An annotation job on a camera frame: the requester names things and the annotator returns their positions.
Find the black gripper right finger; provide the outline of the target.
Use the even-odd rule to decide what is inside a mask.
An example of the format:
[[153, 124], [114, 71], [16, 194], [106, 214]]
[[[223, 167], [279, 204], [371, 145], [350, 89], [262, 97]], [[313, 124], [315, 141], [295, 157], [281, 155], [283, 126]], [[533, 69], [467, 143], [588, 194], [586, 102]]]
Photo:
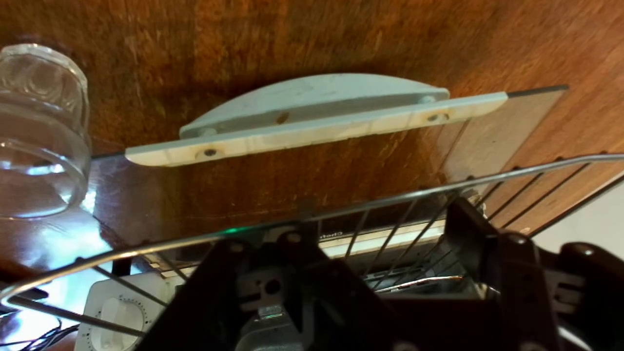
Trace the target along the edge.
[[537, 245], [500, 231], [469, 198], [447, 206], [445, 233], [469, 276], [498, 290], [502, 348], [562, 351]]

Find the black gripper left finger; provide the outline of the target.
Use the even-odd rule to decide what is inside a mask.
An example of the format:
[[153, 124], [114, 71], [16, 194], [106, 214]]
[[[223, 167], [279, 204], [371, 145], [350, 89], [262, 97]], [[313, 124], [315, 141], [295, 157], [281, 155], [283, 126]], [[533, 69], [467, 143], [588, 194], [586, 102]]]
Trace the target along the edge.
[[324, 258], [318, 237], [293, 225], [219, 239], [135, 351], [305, 351], [307, 270]]

